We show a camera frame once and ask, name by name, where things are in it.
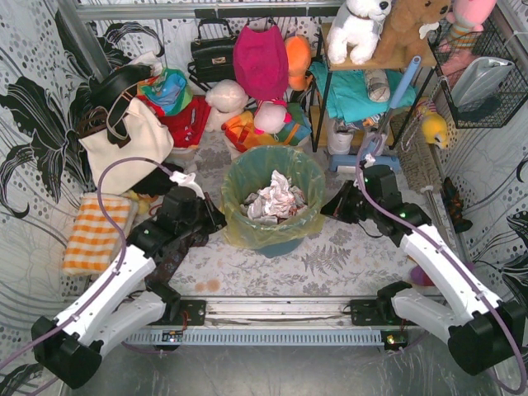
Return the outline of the black round hat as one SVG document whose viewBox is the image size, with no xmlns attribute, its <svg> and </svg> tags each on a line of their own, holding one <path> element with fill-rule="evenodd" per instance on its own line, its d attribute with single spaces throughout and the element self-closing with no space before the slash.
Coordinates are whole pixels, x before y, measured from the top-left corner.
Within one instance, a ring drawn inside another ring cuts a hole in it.
<svg viewBox="0 0 528 396">
<path fill-rule="evenodd" d="M 150 78 L 152 68 L 145 64 L 127 64 L 116 69 L 102 82 L 91 88 L 90 100 L 94 106 L 103 106 L 107 110 L 117 97 L 136 83 Z"/>
</svg>

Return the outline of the teal plastic trash bin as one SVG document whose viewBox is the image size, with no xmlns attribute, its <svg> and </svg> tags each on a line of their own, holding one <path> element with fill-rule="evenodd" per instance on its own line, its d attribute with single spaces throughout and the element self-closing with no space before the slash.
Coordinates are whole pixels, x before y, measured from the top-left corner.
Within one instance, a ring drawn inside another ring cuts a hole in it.
<svg viewBox="0 0 528 396">
<path fill-rule="evenodd" d="M 291 239 L 287 242 L 275 243 L 255 249 L 255 252 L 267 258 L 281 257 L 292 253 L 303 241 L 304 238 Z"/>
</svg>

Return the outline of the dark floral necktie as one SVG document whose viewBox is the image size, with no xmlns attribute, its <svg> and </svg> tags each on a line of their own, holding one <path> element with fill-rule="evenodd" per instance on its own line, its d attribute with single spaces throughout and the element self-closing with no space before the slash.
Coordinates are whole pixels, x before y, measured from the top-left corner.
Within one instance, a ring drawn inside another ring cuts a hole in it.
<svg viewBox="0 0 528 396">
<path fill-rule="evenodd" d="M 156 269 L 145 277 L 144 283 L 148 289 L 157 284 L 168 283 L 182 264 L 191 248 L 204 247 L 209 241 L 209 235 L 193 233 L 170 242 L 154 256 Z"/>
</svg>

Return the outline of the colorful rainbow cloth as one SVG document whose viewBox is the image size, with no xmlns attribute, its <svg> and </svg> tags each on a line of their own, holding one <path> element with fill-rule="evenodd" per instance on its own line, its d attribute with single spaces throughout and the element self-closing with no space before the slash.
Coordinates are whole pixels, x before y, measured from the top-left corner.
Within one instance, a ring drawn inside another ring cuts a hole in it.
<svg viewBox="0 0 528 396">
<path fill-rule="evenodd" d="M 156 76 L 138 83 L 137 95 L 158 117 L 176 116 L 193 98 L 186 75 L 179 69 L 164 68 Z"/>
</svg>

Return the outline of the black leather handbag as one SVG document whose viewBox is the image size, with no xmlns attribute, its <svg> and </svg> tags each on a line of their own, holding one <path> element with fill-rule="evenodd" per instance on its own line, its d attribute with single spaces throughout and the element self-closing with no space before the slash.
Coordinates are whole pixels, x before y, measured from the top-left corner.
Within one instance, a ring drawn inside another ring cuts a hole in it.
<svg viewBox="0 0 528 396">
<path fill-rule="evenodd" d="M 206 39 L 201 29 L 205 25 L 222 25 L 228 34 L 219 38 Z M 235 80 L 233 49 L 237 36 L 223 18 L 207 18 L 198 24 L 198 36 L 191 42 L 192 61 L 187 65 L 190 80 L 200 86 L 218 83 L 223 80 Z"/>
</svg>

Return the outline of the pink round plush head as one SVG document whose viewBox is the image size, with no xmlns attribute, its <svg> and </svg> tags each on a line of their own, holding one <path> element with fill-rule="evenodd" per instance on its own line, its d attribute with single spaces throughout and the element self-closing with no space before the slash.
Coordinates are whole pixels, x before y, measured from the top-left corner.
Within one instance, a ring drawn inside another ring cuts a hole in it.
<svg viewBox="0 0 528 396">
<path fill-rule="evenodd" d="M 277 134 L 292 121 L 284 101 L 261 101 L 254 115 L 256 134 Z"/>
</svg>

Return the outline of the crumpled white red paper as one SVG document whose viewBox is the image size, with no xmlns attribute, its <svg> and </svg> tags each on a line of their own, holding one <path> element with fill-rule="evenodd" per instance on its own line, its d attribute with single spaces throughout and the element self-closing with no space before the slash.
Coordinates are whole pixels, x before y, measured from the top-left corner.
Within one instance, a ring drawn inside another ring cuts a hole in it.
<svg viewBox="0 0 528 396">
<path fill-rule="evenodd" d="M 307 201 L 302 190 L 290 178 L 274 170 L 270 185 L 250 193 L 240 207 L 250 220 L 276 225 L 305 210 Z"/>
</svg>

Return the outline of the yellow plush duck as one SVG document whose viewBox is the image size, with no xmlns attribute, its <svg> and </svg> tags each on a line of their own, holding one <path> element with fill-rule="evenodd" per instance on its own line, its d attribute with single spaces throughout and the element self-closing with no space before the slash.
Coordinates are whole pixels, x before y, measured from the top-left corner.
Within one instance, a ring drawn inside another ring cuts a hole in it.
<svg viewBox="0 0 528 396">
<path fill-rule="evenodd" d="M 419 99 L 414 115 L 418 118 L 426 143 L 433 144 L 439 149 L 445 149 L 448 125 L 446 120 L 437 112 L 436 105 L 430 97 Z"/>
</svg>

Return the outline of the white sneaker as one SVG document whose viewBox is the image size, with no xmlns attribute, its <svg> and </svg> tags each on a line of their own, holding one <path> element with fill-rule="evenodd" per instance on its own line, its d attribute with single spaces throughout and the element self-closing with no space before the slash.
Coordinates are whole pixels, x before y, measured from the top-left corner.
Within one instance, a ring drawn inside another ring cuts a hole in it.
<svg viewBox="0 0 528 396">
<path fill-rule="evenodd" d="M 328 152 L 331 155 L 349 154 L 355 129 L 344 121 L 334 119 L 328 128 Z"/>
</svg>

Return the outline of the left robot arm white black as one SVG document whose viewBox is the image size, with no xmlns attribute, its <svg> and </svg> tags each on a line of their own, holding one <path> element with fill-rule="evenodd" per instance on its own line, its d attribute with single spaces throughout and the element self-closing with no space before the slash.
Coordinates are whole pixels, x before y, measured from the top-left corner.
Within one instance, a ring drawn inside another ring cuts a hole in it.
<svg viewBox="0 0 528 396">
<path fill-rule="evenodd" d="M 168 282 L 193 247 L 226 225 L 209 195 L 174 186 L 157 214 L 136 226 L 114 262 L 55 318 L 31 328 L 35 359 L 69 388 L 84 386 L 103 358 L 151 323 L 201 325 Z"/>
</svg>

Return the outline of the black metal shelf rack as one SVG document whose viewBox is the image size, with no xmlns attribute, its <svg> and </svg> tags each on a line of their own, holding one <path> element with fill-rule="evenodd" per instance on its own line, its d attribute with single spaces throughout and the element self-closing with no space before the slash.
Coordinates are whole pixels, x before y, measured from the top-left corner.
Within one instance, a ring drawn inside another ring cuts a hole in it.
<svg viewBox="0 0 528 396">
<path fill-rule="evenodd" d="M 313 62 L 319 62 L 321 64 L 324 64 L 327 68 L 327 77 L 324 81 L 324 84 L 318 84 L 316 78 L 313 79 L 313 82 L 311 83 L 310 88 L 310 98 L 309 98 L 309 119 L 312 121 L 312 134 L 310 135 L 311 138 L 311 149 L 314 153 L 317 153 L 319 148 L 319 141 L 321 140 L 321 133 L 324 134 L 323 142 L 321 143 L 321 147 L 327 144 L 328 141 L 328 130 L 323 128 L 323 121 L 324 116 L 327 114 L 327 106 L 328 106 L 328 93 L 332 84 L 332 77 L 336 73 L 344 73 L 346 71 L 350 70 L 374 70 L 374 69 L 383 69 L 383 70 L 403 70 L 407 72 L 407 70 L 411 70 L 411 66 L 409 64 L 405 63 L 404 58 L 404 52 L 403 49 L 398 48 L 395 49 L 393 54 L 391 55 L 391 58 L 381 64 L 376 63 L 373 59 L 370 59 L 365 64 L 356 65 L 353 64 L 349 58 L 346 59 L 346 62 L 343 64 L 332 64 L 328 62 L 327 59 L 327 52 L 328 52 L 328 34 L 330 31 L 331 23 L 321 23 L 320 27 L 318 29 L 317 37 L 317 50 L 316 55 L 313 57 Z M 422 83 L 420 90 L 417 94 L 417 98 L 412 104 L 412 109 L 417 105 L 417 101 L 419 99 L 419 96 L 421 96 L 424 92 L 426 87 L 428 86 L 429 82 L 431 81 L 431 78 L 433 74 L 436 71 L 437 61 L 431 52 L 431 49 L 427 46 L 427 49 L 425 51 L 425 54 L 422 56 L 421 63 L 413 69 L 413 71 L 410 74 L 410 80 L 409 85 L 412 82 L 413 78 L 416 77 L 417 79 L 417 70 L 420 68 L 429 68 L 429 73 Z M 314 105 L 314 100 L 317 98 L 318 104 Z"/>
</svg>

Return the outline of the brown teddy bear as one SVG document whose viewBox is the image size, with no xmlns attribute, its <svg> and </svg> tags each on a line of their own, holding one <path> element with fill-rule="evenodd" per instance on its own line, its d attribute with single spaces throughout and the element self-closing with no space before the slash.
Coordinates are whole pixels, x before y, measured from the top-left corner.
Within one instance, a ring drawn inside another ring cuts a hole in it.
<svg viewBox="0 0 528 396">
<path fill-rule="evenodd" d="M 447 0 L 399 0 L 388 17 L 373 55 L 382 64 L 390 60 L 395 50 L 403 51 L 404 63 L 422 57 L 427 48 L 427 36 L 436 30 L 450 10 Z"/>
</svg>

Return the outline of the yellow translucent trash bag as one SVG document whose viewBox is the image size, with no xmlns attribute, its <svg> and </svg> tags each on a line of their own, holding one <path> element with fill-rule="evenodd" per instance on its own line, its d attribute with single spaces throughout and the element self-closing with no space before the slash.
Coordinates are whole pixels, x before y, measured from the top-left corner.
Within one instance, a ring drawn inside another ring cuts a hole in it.
<svg viewBox="0 0 528 396">
<path fill-rule="evenodd" d="M 221 186 L 226 240 L 261 249 L 318 233 L 325 198 L 323 169 L 287 146 L 248 150 L 230 166 Z"/>
</svg>

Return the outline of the orange white checkered towel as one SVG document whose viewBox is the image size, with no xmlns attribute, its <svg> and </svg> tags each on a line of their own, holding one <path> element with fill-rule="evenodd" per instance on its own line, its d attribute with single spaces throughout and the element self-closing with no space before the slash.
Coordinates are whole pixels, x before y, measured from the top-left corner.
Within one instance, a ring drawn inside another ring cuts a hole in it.
<svg viewBox="0 0 528 396">
<path fill-rule="evenodd" d="M 122 196 L 104 194 L 102 203 L 108 215 L 125 234 L 131 230 L 139 204 Z M 105 218 L 97 194 L 82 197 L 73 233 L 64 253 L 63 271 L 69 276 L 100 274 L 116 259 L 121 239 L 118 229 Z"/>
</svg>

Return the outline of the white plush dog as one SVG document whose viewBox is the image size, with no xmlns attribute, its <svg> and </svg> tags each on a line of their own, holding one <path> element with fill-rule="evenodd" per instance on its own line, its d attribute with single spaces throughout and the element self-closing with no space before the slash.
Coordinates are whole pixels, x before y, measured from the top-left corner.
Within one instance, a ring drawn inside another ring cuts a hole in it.
<svg viewBox="0 0 528 396">
<path fill-rule="evenodd" d="M 328 32 L 327 58 L 331 64 L 369 61 L 383 30 L 392 3 L 382 0 L 346 0 L 338 9 Z"/>
</svg>

